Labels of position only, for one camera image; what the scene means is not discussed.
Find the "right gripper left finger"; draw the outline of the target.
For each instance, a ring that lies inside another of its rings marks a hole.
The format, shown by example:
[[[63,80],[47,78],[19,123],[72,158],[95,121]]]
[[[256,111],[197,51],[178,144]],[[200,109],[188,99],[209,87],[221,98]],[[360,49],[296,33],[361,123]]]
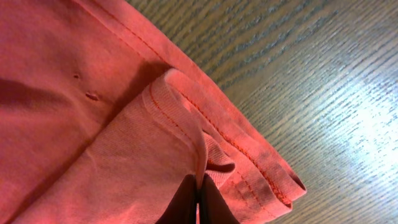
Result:
[[[196,224],[196,179],[186,175],[156,224]]]

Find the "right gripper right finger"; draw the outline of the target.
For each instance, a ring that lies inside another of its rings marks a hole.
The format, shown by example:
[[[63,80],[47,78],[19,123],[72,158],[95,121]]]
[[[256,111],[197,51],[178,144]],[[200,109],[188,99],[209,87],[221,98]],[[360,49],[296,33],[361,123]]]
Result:
[[[198,204],[200,224],[239,224],[208,174],[198,191]]]

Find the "red orange t-shirt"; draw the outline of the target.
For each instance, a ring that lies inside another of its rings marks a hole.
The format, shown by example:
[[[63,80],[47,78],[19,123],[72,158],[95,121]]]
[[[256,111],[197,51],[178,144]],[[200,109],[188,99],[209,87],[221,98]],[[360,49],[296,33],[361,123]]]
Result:
[[[307,191],[127,2],[1,2],[2,223],[155,223],[186,175],[209,175],[240,223]]]

